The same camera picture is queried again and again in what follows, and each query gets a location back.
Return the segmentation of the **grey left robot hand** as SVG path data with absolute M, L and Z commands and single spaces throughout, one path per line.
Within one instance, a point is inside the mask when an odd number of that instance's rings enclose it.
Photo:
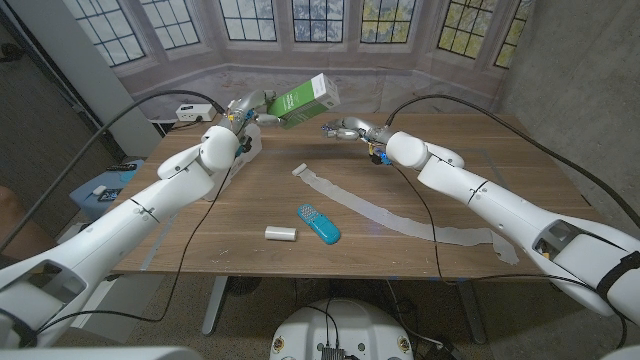
M 272 104 L 276 97 L 273 90 L 255 90 L 234 101 L 226 113 L 230 129 L 239 134 L 250 123 L 259 127 L 285 127 L 287 120 L 275 115 L 258 113 L 259 108 Z

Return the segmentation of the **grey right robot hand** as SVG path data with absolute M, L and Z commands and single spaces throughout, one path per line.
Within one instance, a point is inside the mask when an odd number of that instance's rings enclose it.
M 395 134 L 388 127 L 377 126 L 357 117 L 343 117 L 324 124 L 321 127 L 326 138 L 337 140 L 362 140 L 372 144 L 386 145 Z

